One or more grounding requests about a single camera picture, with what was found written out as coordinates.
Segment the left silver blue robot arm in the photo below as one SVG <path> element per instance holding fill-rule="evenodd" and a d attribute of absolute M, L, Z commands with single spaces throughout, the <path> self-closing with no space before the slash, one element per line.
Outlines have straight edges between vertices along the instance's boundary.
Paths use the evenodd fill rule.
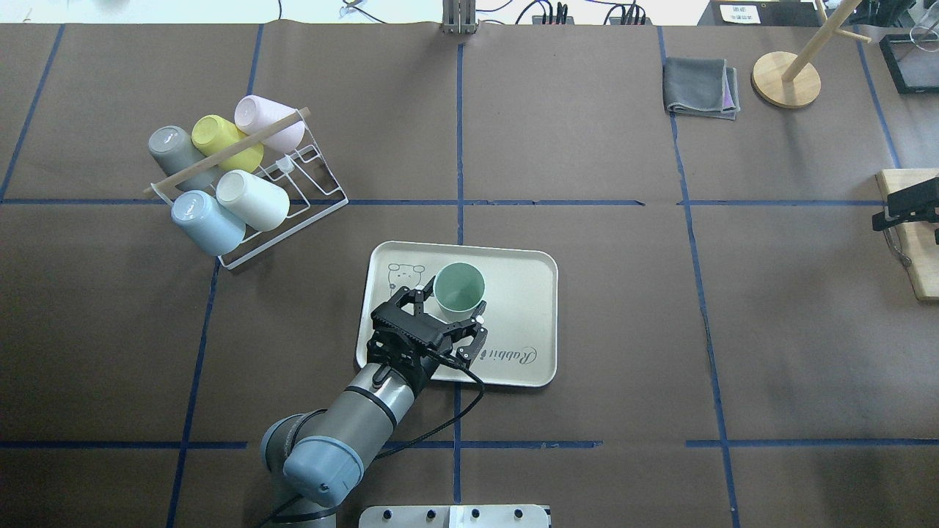
<path fill-rule="evenodd" d="M 470 373 L 489 332 L 486 302 L 456 322 L 425 313 L 434 284 L 400 287 L 371 313 L 367 364 L 325 410 L 274 423 L 262 440 L 278 507 L 265 517 L 274 527 L 333 527 L 335 513 L 362 482 L 373 461 L 389 457 L 392 432 L 436 369 Z"/>

